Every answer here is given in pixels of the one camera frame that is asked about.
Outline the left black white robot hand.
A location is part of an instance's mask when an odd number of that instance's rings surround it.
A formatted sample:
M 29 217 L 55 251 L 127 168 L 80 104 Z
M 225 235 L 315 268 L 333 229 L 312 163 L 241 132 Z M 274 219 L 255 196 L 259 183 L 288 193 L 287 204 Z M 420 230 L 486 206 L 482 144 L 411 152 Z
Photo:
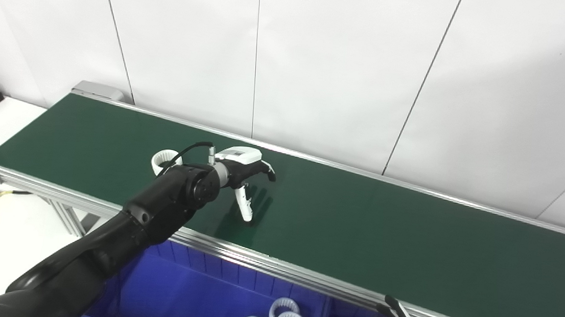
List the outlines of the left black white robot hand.
M 247 179 L 262 173 L 267 175 L 270 182 L 276 181 L 276 173 L 268 162 L 263 160 L 261 150 L 254 147 L 234 146 L 215 153 L 215 163 L 221 163 L 226 168 L 226 181 L 222 188 L 229 187 L 235 191 L 236 203 L 246 223 L 253 220 L 251 199 L 247 197 Z

